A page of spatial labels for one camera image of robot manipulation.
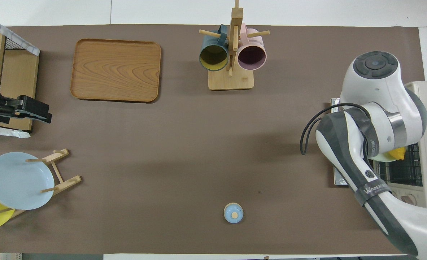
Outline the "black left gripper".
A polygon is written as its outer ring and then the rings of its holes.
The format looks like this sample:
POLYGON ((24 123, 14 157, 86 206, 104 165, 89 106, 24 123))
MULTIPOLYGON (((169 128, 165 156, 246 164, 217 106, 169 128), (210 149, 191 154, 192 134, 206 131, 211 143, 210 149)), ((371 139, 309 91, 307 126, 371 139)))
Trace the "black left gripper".
POLYGON ((50 124, 52 114, 49 112, 49 105, 33 99, 32 97, 21 95, 18 96, 19 104, 16 105, 16 112, 19 118, 29 118, 50 124))

